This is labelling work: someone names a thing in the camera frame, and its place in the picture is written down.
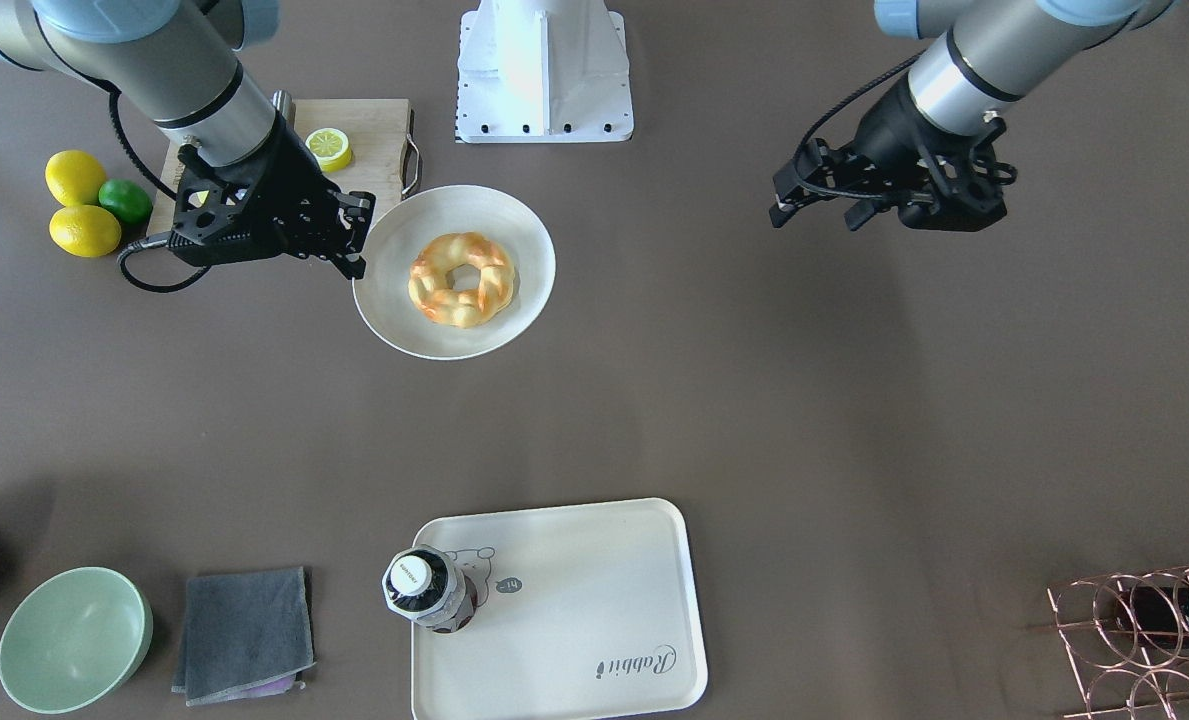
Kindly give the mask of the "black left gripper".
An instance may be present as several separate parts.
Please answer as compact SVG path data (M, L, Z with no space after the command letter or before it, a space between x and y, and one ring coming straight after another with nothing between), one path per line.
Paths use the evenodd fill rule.
M891 209L919 230L977 232L1000 222L1004 187L1015 181L1015 168L998 162L993 147L1005 130L998 118L970 135L942 131L919 113L901 78L862 118L849 145L868 164L858 177L869 196L847 209L847 228Z

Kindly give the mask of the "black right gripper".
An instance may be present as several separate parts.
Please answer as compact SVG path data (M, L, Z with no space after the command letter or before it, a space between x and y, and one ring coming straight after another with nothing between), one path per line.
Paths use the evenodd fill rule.
M284 254L329 261L351 282L364 278L361 250L373 220L373 192L339 190L288 126L275 126L257 152L273 154L268 192L289 240Z

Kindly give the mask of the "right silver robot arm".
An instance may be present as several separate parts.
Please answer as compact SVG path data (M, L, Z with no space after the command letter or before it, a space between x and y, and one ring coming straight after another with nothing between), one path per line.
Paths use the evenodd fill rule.
M199 274L277 255L360 279L373 192L342 192L238 51L277 31L273 1L0 1L0 59L127 97L183 172L172 223L128 247L168 250Z

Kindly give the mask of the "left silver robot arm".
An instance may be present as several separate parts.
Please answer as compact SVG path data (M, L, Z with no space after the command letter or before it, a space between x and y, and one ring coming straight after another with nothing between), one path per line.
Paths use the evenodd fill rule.
M1166 1L974 1L860 120L853 154L873 198L847 227L897 210L906 227L982 230L1005 217L1004 113L1088 48L1152 23Z

